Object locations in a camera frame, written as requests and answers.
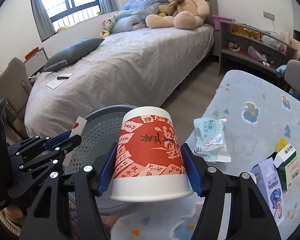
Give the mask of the large beige teddy bear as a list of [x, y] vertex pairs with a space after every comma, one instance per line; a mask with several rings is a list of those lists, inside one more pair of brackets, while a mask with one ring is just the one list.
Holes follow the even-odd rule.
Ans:
[[210, 7], [206, 0], [168, 0], [168, 5], [160, 5], [159, 12], [166, 16], [148, 15], [147, 27], [193, 30], [203, 25], [210, 13]]

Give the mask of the grey bed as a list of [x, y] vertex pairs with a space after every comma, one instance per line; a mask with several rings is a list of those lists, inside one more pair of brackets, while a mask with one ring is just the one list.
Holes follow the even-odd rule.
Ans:
[[[206, 1], [210, 13], [201, 27], [112, 34], [75, 64], [42, 72], [26, 105], [28, 135], [53, 137], [72, 129], [79, 116], [111, 105], [162, 105], [213, 47], [217, 0]], [[62, 74], [72, 76], [56, 89], [46, 86]]]

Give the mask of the yellow plastic bowl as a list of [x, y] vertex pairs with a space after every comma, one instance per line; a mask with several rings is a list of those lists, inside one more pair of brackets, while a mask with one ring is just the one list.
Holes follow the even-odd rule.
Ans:
[[288, 142], [285, 139], [281, 138], [276, 146], [276, 152], [279, 153], [287, 145], [288, 145]]

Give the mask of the green white medicine box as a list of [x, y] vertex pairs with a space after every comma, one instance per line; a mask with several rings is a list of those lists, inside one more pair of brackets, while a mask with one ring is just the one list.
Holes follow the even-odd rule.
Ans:
[[297, 151], [292, 144], [287, 144], [275, 155], [273, 161], [279, 175], [283, 191], [288, 191], [299, 179]]

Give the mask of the black marker pen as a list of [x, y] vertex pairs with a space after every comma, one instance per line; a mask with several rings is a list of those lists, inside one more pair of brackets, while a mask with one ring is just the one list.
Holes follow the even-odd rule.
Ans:
[[68, 78], [68, 76], [58, 76], [57, 80], [67, 80]]

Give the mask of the red white paper cup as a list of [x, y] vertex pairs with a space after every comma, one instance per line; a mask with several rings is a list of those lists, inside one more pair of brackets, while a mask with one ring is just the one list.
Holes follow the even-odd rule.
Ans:
[[127, 112], [122, 120], [109, 198], [144, 203], [192, 194], [169, 113], [153, 106]]

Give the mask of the small green plush doll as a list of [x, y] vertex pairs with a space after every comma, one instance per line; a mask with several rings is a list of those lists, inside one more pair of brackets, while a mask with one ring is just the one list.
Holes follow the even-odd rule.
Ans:
[[102, 22], [102, 31], [100, 33], [100, 38], [108, 37], [111, 34], [111, 30], [116, 23], [116, 15], [111, 16], [107, 20]]

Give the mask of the grey wooden shelf unit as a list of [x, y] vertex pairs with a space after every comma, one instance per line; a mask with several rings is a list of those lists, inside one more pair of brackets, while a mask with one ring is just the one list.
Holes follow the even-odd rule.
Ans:
[[265, 31], [236, 22], [219, 22], [218, 73], [236, 68], [253, 69], [276, 77], [276, 69], [296, 56], [289, 43]]

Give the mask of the grey office chair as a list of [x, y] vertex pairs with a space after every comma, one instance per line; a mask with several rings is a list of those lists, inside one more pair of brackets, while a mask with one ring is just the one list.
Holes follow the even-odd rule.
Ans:
[[289, 60], [286, 66], [284, 80], [292, 90], [300, 95], [300, 61]]

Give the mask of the red white playing card box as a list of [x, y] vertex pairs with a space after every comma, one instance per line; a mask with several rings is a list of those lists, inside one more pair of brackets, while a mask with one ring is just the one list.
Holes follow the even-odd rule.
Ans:
[[79, 143], [79, 136], [82, 134], [83, 129], [85, 128], [87, 124], [87, 120], [81, 116], [79, 116], [74, 124], [74, 127], [71, 131], [70, 134], [70, 138], [73, 138], [71, 140], [71, 146], [69, 148], [67, 148], [67, 153], [65, 153], [65, 159], [63, 161], [63, 165], [64, 166], [69, 166], [70, 165], [70, 161], [72, 158], [72, 151], [74, 150], [75, 147], [78, 146]]

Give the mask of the grey curtain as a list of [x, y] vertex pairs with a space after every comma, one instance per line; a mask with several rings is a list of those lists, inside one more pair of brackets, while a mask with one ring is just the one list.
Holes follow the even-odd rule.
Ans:
[[45, 41], [55, 35], [55, 28], [47, 14], [42, 0], [30, 0], [33, 18], [41, 41]]

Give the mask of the white paper sheet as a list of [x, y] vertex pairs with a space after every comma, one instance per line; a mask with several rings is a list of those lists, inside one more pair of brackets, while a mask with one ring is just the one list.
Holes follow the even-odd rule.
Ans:
[[57, 76], [54, 80], [47, 83], [46, 86], [50, 89], [56, 89], [59, 87], [62, 83], [64, 83], [66, 80], [68, 80], [72, 74], [62, 74]]

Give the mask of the light blue wet-wipe packet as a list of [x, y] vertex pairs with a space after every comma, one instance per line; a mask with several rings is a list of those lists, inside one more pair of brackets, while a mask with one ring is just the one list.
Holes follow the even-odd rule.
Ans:
[[226, 122], [226, 118], [194, 119], [194, 136], [196, 138], [196, 145], [193, 150], [194, 155], [202, 157], [205, 161], [211, 163], [231, 162], [224, 135]]

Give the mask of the beige chair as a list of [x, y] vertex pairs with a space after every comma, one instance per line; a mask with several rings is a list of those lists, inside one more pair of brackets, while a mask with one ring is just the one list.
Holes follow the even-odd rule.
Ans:
[[23, 139], [28, 137], [24, 116], [31, 89], [25, 64], [16, 57], [11, 59], [0, 75], [0, 99], [5, 99], [8, 124]]

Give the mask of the dark grey pillow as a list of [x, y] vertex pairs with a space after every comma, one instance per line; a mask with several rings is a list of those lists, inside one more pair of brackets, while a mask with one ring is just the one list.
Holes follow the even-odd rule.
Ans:
[[97, 49], [104, 41], [104, 38], [84, 38], [49, 58], [43, 72], [57, 72], [62, 68], [73, 65], [83, 57]]

